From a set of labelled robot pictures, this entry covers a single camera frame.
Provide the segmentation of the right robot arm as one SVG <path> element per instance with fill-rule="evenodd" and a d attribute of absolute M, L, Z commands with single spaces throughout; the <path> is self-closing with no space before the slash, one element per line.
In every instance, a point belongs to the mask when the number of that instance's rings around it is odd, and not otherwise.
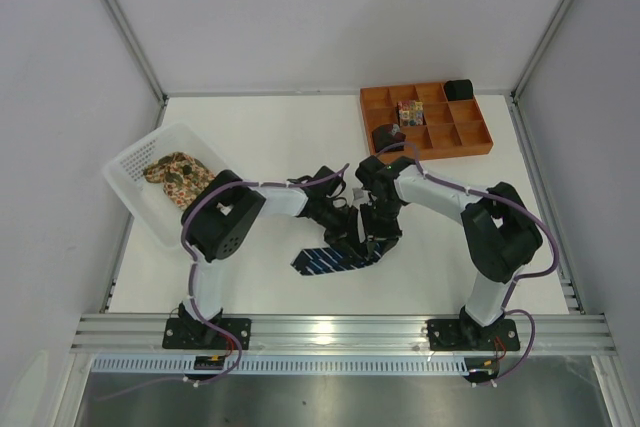
<path fill-rule="evenodd" d="M 509 286 L 542 246 L 542 235 L 515 188 L 505 182 L 467 189 L 420 170 L 408 157 L 362 161 L 356 178 L 369 195 L 360 213 L 367 246 L 386 248 L 402 236 L 402 207 L 417 204 L 458 223 L 476 268 L 472 293 L 459 314 L 460 336 L 472 346 L 504 318 Z"/>

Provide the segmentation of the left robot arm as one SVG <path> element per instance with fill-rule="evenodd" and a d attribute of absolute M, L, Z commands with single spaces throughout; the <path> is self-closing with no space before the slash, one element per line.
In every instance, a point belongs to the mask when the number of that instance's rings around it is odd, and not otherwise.
<path fill-rule="evenodd" d="M 380 248 L 359 233 L 359 210 L 342 197 L 344 171 L 323 166 L 313 176 L 285 182 L 248 182 L 227 169 L 196 197 L 181 218 L 181 243 L 193 259 L 187 299 L 180 316 L 220 328 L 223 307 L 214 295 L 214 306 L 202 307 L 212 290 L 198 286 L 198 264 L 210 264 L 233 255 L 261 216 L 287 215 L 305 218 L 324 229 L 323 247 L 306 248 L 293 258 L 291 267 L 302 276 L 350 272 L 376 263 Z"/>

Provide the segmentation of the navy striped tie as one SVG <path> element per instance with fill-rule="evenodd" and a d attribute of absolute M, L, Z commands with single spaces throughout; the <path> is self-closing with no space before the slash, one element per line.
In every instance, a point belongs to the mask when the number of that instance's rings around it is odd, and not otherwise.
<path fill-rule="evenodd" d="M 366 267 L 354 267 L 349 264 L 345 253 L 331 247 L 302 249 L 291 261 L 290 266 L 301 276 L 315 277 L 326 274 L 351 272 Z"/>

